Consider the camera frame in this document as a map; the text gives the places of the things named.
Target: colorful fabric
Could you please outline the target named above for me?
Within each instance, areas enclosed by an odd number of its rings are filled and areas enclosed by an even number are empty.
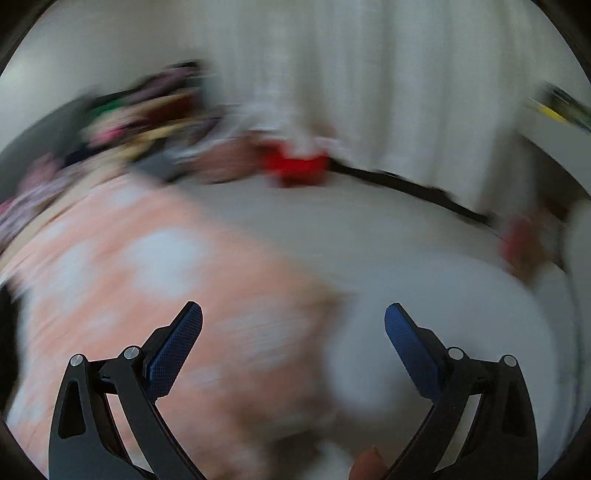
[[[112,110],[115,110],[117,108],[120,108],[122,106],[123,106],[123,101],[120,98],[117,98],[115,100],[110,101],[109,103],[106,103],[104,105],[93,108],[89,112],[89,118],[91,120],[94,120],[95,118],[98,118],[101,115],[108,113]]]
[[[125,97],[123,102],[126,105],[135,105],[146,100],[168,95],[181,88],[185,79],[198,71],[198,69],[192,67],[167,69],[148,82],[141,90]]]
[[[66,155],[64,158],[64,166],[69,167],[75,165],[81,161],[85,161],[87,158],[94,157],[105,150],[106,147],[90,148],[88,145],[82,145],[78,150]]]
[[[191,115],[193,104],[192,92],[184,90],[174,95],[146,100],[127,107],[125,111],[128,115],[145,119],[151,127],[157,127],[165,122]]]
[[[50,153],[38,158],[29,167],[27,175],[18,186],[18,194],[30,192],[35,187],[52,181],[62,167],[63,162]]]
[[[203,331],[157,406],[208,478],[265,479],[265,442],[309,428],[327,410],[320,358],[335,294],[173,187],[131,175],[96,187],[4,273],[26,292],[22,380],[8,425],[42,471],[69,358],[141,345],[188,300],[203,309]],[[112,406],[131,457],[146,468]]]
[[[145,119],[131,112],[128,108],[122,107],[104,113],[95,119],[83,131],[83,138],[91,148],[109,145],[117,139],[125,130],[133,125],[142,124]]]
[[[0,204],[0,215],[2,215],[4,212],[6,212],[6,210],[8,209],[8,207],[10,207],[10,204],[12,202],[14,202],[14,198],[5,200],[4,202],[2,202]]]
[[[52,181],[33,187],[11,202],[4,213],[0,215],[0,253],[31,220],[62,194],[80,175],[79,169],[67,168]]]

